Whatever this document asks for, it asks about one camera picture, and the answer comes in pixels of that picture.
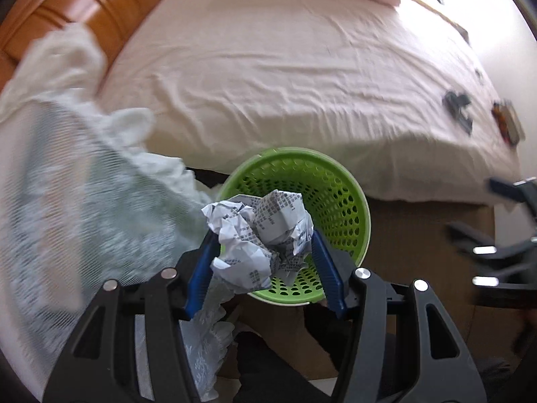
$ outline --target white mesh fabric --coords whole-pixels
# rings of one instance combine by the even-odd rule
[[[106,117],[88,101],[88,86],[100,77],[90,57],[99,53],[85,28],[54,32],[27,56],[34,71],[23,61],[0,97],[0,348],[38,399],[105,280],[147,280],[198,247],[207,231],[201,208],[210,198],[197,191],[192,172],[181,159],[144,150],[151,112]],[[51,56],[63,64],[47,65]],[[64,90],[58,82],[43,93],[54,78]],[[233,328],[217,323],[229,296],[213,281],[203,310],[181,324],[204,399],[213,396]],[[138,326],[141,392],[151,397],[143,338]]]

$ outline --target brown floor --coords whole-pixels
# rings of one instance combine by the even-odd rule
[[[471,264],[447,242],[444,226],[464,221],[493,236],[491,208],[455,203],[404,203],[369,200],[371,243],[362,266],[386,281],[429,282],[452,316],[475,356],[515,358],[509,346],[519,330],[512,311],[474,307]],[[239,296],[241,321],[261,333],[267,344],[308,379],[337,375],[327,354],[306,332],[299,307],[271,306]],[[222,377],[237,378],[235,353],[230,350]]]

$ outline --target wooden headboard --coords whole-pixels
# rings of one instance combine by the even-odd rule
[[[0,91],[34,39],[67,23],[88,25],[108,67],[161,0],[17,0],[0,25]]]

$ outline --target crumpled paper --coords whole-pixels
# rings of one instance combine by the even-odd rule
[[[202,209],[225,247],[211,268],[235,293],[292,286],[311,252],[313,221],[302,195],[275,189],[264,197],[239,194]]]

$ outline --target green plastic basket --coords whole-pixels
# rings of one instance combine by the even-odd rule
[[[270,191],[300,192],[313,225],[330,243],[361,265],[369,246],[371,216],[360,185],[343,165],[322,153],[279,148],[254,156],[226,180],[220,199],[237,194],[265,196]],[[308,257],[293,287],[272,279],[272,287],[252,293],[266,303],[298,306],[324,298],[319,275]]]

